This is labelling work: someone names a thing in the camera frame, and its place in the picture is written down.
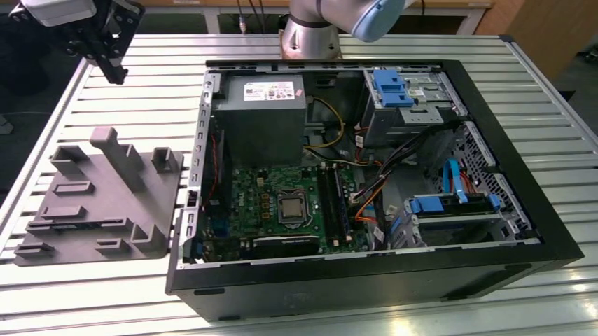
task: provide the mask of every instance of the cpu socket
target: cpu socket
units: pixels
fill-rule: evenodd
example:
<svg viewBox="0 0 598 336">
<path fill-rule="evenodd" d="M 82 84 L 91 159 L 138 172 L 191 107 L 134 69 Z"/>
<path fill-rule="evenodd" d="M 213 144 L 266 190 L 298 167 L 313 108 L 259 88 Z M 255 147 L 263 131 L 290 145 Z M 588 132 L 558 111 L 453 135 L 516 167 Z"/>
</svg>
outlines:
<svg viewBox="0 0 598 336">
<path fill-rule="evenodd" d="M 289 229 L 299 228 L 307 222 L 306 192 L 302 189 L 281 189 L 279 223 Z"/>
</svg>

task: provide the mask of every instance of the floor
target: floor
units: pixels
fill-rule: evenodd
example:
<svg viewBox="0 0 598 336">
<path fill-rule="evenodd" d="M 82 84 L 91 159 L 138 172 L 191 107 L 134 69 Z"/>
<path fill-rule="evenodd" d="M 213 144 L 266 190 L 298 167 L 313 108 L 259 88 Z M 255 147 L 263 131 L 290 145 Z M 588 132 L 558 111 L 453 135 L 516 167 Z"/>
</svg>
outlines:
<svg viewBox="0 0 598 336">
<path fill-rule="evenodd" d="M 226 15 L 221 20 L 223 33 L 239 31 L 238 16 Z M 277 32 L 278 15 L 269 15 L 266 30 Z M 258 21 L 247 19 L 247 30 L 261 30 Z M 206 24 L 199 15 L 147 15 L 139 29 L 140 34 L 205 34 Z M 50 77 L 48 87 L 28 97 L 16 97 L 0 86 L 0 114 L 14 125 L 10 135 L 0 134 L 0 204 L 11 189 L 19 171 L 43 131 L 48 115 L 67 87 L 79 60 L 52 52 L 42 59 L 42 65 Z M 556 81 L 558 90 L 574 90 L 570 100 L 574 110 L 598 133 L 598 64 L 588 64 L 582 57 L 573 60 L 570 67 Z"/>
</svg>

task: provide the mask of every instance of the wooden cabinet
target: wooden cabinet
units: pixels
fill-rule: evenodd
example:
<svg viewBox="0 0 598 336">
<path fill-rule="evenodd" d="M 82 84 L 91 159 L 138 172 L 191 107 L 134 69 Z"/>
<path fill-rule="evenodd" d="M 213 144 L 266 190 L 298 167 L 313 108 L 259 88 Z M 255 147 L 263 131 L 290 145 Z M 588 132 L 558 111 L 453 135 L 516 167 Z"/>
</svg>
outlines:
<svg viewBox="0 0 598 336">
<path fill-rule="evenodd" d="M 598 32 L 597 0 L 496 0 L 476 33 L 509 34 L 554 79 Z"/>
</svg>

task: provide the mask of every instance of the circuit board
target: circuit board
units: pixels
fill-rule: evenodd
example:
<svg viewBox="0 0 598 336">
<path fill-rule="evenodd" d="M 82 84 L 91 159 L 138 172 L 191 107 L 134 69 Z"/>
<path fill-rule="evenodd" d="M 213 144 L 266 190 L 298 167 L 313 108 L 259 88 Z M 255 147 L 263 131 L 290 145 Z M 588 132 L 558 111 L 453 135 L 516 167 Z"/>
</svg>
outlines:
<svg viewBox="0 0 598 336">
<path fill-rule="evenodd" d="M 362 251 L 366 233 L 351 230 L 351 240 L 330 244 L 322 212 L 317 174 L 319 167 L 274 167 L 237 169 L 233 175 L 233 210 L 229 218 L 230 237 L 274 235 L 315 235 L 321 240 L 319 254 Z M 355 191 L 350 167 L 338 168 L 346 198 Z M 301 225 L 282 224 L 279 198 L 282 190 L 294 190 L 305 198 L 307 220 Z"/>
</svg>

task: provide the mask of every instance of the power supply label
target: power supply label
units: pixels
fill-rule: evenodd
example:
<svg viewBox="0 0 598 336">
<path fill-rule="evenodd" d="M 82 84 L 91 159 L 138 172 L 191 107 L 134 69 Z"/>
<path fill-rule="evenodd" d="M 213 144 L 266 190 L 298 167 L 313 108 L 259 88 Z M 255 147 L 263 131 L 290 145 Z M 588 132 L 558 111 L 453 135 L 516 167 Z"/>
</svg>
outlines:
<svg viewBox="0 0 598 336">
<path fill-rule="evenodd" d="M 243 86 L 243 100 L 294 100 L 295 89 L 293 82 L 259 82 L 247 83 Z"/>
</svg>

